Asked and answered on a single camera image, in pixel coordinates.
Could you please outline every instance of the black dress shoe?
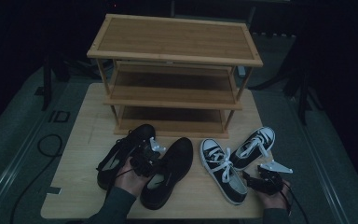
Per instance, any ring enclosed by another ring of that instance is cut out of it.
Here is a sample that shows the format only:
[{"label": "black dress shoe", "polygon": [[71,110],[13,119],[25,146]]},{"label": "black dress shoe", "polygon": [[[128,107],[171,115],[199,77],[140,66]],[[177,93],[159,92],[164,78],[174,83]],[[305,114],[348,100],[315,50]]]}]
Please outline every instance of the black dress shoe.
[{"label": "black dress shoe", "polygon": [[174,186],[190,170],[193,162],[193,144],[180,138],[168,148],[159,168],[141,193],[141,203],[152,210],[161,208],[170,198]]},{"label": "black dress shoe", "polygon": [[109,183],[115,183],[118,170],[124,166],[127,158],[137,151],[144,141],[156,137],[156,132],[150,124],[143,124],[129,132],[127,137],[116,141],[107,156],[97,167],[97,182],[101,189],[108,189]]}]

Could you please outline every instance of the black cable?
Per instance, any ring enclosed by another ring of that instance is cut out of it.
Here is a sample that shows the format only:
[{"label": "black cable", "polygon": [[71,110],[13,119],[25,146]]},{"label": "black cable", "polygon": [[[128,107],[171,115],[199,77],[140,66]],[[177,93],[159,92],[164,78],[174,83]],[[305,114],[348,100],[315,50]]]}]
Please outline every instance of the black cable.
[{"label": "black cable", "polygon": [[295,200],[295,202],[297,203],[298,208],[300,209],[300,211],[301,211],[301,213],[302,213],[302,215],[303,215],[303,217],[304,217],[304,219],[305,219],[305,222],[306,222],[307,224],[309,224],[310,222],[308,221],[307,214],[305,213],[305,211],[304,211],[303,207],[301,206],[301,204],[298,202],[298,200],[297,200],[295,194],[293,193],[292,189],[291,189],[286,183],[283,182],[283,184],[284,184],[287,188],[289,188],[289,192],[292,194],[293,200]]},{"label": "black cable", "polygon": [[282,195],[282,197],[284,198],[284,201],[286,202],[286,210],[287,210],[287,214],[290,216],[292,214],[292,204],[289,203],[289,200],[287,199],[286,195],[284,195],[284,193],[282,192],[281,189],[279,189],[278,185],[275,183],[275,181],[272,178],[268,178],[269,181],[272,182],[272,184],[274,185],[275,189],[277,191],[280,192],[280,194]]},{"label": "black cable", "polygon": [[126,172],[123,172],[123,173],[117,175],[116,178],[118,178],[118,177],[121,176],[121,175],[124,175],[124,174],[128,173],[129,171],[133,171],[133,169],[130,169],[130,170],[126,171]]},{"label": "black cable", "polygon": [[[58,140],[60,141],[60,145],[59,147],[57,148],[57,151],[55,154],[53,155],[49,155],[47,153],[45,153],[40,144],[43,140],[45,140],[46,138],[48,137],[57,137]],[[14,203],[14,206],[13,208],[11,209],[11,214],[10,214],[10,224],[13,224],[14,223],[14,215],[16,213],[16,209],[17,209],[17,206],[19,205],[22,197],[24,196],[24,194],[27,192],[27,190],[33,185],[33,183],[36,181],[37,178],[39,178],[39,176],[41,176],[47,169],[48,167],[54,162],[54,160],[58,157],[60,157],[62,154],[60,153],[61,149],[62,149],[62,139],[59,135],[55,134],[55,133],[52,133],[52,134],[48,134],[44,137],[42,137],[41,139],[39,139],[38,143],[37,143],[37,149],[38,151],[44,155],[44,156],[47,156],[47,157],[50,157],[51,160],[48,162],[48,164],[42,169],[41,172],[39,172],[39,174],[31,181],[31,183],[28,184],[28,186],[22,191],[21,195],[19,196],[19,198],[17,198],[17,201]]]}]

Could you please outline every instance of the shoe insole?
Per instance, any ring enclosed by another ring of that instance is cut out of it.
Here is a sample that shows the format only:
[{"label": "shoe insole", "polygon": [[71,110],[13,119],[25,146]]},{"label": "shoe insole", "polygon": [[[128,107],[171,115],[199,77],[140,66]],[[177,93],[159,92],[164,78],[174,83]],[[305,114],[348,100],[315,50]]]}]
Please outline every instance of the shoe insole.
[{"label": "shoe insole", "polygon": [[118,163],[120,162],[119,159],[117,159],[116,157],[112,157],[107,163],[106,165],[103,167],[103,171],[105,170],[111,170],[113,168],[115,168]]},{"label": "shoe insole", "polygon": [[164,181],[164,175],[155,174],[147,184],[148,189],[156,189]]},{"label": "shoe insole", "polygon": [[245,194],[246,193],[246,187],[243,185],[242,181],[238,179],[237,175],[231,175],[229,178],[228,184],[238,193]]}]

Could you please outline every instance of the black and white sneaker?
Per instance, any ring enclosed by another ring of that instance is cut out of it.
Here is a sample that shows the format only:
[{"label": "black and white sneaker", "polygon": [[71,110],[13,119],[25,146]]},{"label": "black and white sneaker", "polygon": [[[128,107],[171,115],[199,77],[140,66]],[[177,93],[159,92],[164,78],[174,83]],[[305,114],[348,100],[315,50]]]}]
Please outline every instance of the black and white sneaker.
[{"label": "black and white sneaker", "polygon": [[267,157],[274,142],[275,132],[271,128],[257,129],[231,154],[229,159],[232,166],[236,171],[242,171],[261,155]]},{"label": "black and white sneaker", "polygon": [[233,169],[227,153],[213,139],[205,139],[200,146],[202,165],[212,176],[226,199],[235,205],[242,204],[247,194],[247,188]]}]

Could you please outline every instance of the sneaker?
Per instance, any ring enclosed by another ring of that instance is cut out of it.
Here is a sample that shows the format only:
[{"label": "sneaker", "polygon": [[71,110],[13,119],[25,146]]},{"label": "sneaker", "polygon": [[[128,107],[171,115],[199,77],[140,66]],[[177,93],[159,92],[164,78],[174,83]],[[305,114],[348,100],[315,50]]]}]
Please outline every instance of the sneaker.
[{"label": "sneaker", "polygon": [[193,144],[188,138],[174,142],[159,162],[156,174],[142,190],[144,207],[157,210],[170,198],[175,185],[188,173],[193,162]]},{"label": "sneaker", "polygon": [[232,166],[236,171],[242,171],[261,155],[268,157],[274,142],[275,132],[272,129],[269,127],[257,129],[231,154],[229,159]]},{"label": "sneaker", "polygon": [[233,169],[229,160],[230,149],[227,153],[213,139],[205,139],[200,146],[202,165],[212,176],[226,199],[234,204],[242,204],[247,194],[247,188]]},{"label": "sneaker", "polygon": [[129,131],[129,134],[116,141],[107,156],[97,167],[97,182],[101,189],[107,190],[109,183],[115,183],[118,170],[124,166],[127,158],[134,153],[144,141],[156,137],[156,132],[150,124],[143,124]]}]

